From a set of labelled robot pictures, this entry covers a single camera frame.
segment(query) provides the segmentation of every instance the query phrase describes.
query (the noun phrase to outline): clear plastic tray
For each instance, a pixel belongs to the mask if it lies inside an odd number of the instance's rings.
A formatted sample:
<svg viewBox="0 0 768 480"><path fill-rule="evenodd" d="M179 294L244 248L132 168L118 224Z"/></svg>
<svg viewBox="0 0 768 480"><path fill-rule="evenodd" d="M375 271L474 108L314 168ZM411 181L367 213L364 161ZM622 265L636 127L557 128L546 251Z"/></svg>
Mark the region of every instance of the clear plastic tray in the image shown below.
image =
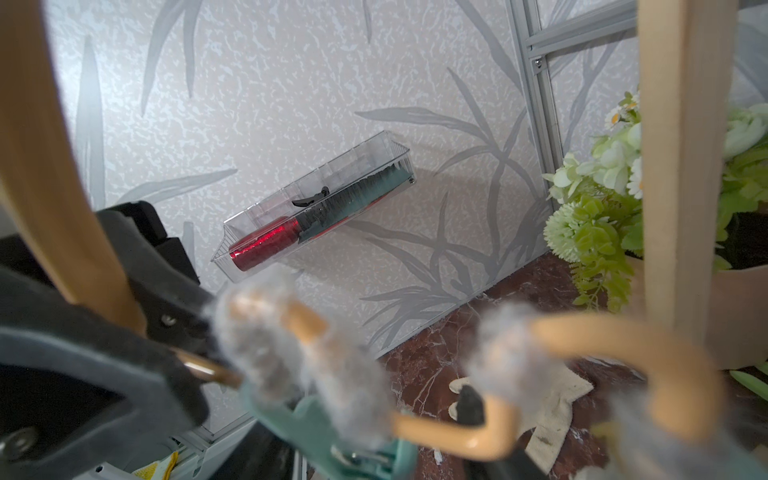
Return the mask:
<svg viewBox="0 0 768 480"><path fill-rule="evenodd" d="M383 131L227 219L211 261L239 282L414 182L409 149Z"/></svg>

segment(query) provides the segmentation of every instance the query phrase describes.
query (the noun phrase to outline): green plant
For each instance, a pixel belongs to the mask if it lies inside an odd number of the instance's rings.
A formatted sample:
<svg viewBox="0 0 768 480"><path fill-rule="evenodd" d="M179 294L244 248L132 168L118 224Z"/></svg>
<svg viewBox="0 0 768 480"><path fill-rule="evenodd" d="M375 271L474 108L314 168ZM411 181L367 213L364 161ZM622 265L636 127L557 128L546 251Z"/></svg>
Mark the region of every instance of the green plant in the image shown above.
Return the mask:
<svg viewBox="0 0 768 480"><path fill-rule="evenodd" d="M565 155L563 166L544 178L561 207L547 220L552 252L571 264L576 305L597 309L604 296L611 312L629 301L634 272L626 254L643 257L643 179L640 96L629 92L606 117L608 134L596 137L592 158ZM768 104L734 108L728 117L717 242L738 212L768 200ZM730 264L715 256L714 268Z"/></svg>

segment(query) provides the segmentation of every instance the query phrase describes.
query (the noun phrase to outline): red spool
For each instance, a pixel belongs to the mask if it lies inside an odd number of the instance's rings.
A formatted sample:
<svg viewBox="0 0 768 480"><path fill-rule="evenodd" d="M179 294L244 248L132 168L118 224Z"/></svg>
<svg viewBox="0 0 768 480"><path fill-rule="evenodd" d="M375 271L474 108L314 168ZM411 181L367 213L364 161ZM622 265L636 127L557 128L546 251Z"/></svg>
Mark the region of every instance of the red spool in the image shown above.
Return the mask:
<svg viewBox="0 0 768 480"><path fill-rule="evenodd" d="M277 218L233 244L230 247L232 262L243 272L248 271L293 245L300 231L296 218Z"/></svg>

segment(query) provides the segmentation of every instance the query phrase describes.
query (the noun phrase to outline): marble floor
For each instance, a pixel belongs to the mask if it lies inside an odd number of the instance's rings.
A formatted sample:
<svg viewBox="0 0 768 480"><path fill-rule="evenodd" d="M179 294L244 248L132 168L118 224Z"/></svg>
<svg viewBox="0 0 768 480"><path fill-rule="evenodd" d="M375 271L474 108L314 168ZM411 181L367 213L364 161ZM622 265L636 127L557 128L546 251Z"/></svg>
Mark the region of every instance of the marble floor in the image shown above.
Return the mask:
<svg viewBox="0 0 768 480"><path fill-rule="evenodd" d="M503 279L478 298L439 320L381 358L392 374L392 389L401 406L416 415L451 422L448 407L457 400L448 385L464 376L459 359L469 347L478 313L507 299L525 300L544 312L573 310L576 297L568 265L551 253L529 263ZM553 480L568 480L587 465L603 466L606 445L591 435L591 425L608 418L607 400L615 389L641 386L642 376L626 366L599 359L579 359L568 366L594 385L594 390L573 404L573 422L554 468ZM728 426L749 450L768 444L768 402L726 376L729 393ZM531 433L519 443L528 444ZM416 480L464 479L462 461L421 449Z"/></svg>

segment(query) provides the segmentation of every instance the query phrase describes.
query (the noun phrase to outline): metal rivet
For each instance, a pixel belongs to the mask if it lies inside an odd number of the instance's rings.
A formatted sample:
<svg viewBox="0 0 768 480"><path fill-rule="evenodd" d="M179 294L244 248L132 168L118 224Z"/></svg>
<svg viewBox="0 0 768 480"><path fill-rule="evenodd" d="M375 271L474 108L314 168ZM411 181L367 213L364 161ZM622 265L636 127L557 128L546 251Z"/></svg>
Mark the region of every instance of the metal rivet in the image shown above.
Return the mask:
<svg viewBox="0 0 768 480"><path fill-rule="evenodd" d="M161 321L161 322L163 323L163 325L165 325L165 326L174 326L174 325L176 325L176 319L175 319L175 318L173 318L173 317L172 317L172 316L170 316L170 315L163 315L163 316L161 316L161 317L160 317L160 321Z"/></svg>
<svg viewBox="0 0 768 480"><path fill-rule="evenodd" d="M24 427L0 439L0 457L13 462L20 459L38 442L38 430Z"/></svg>

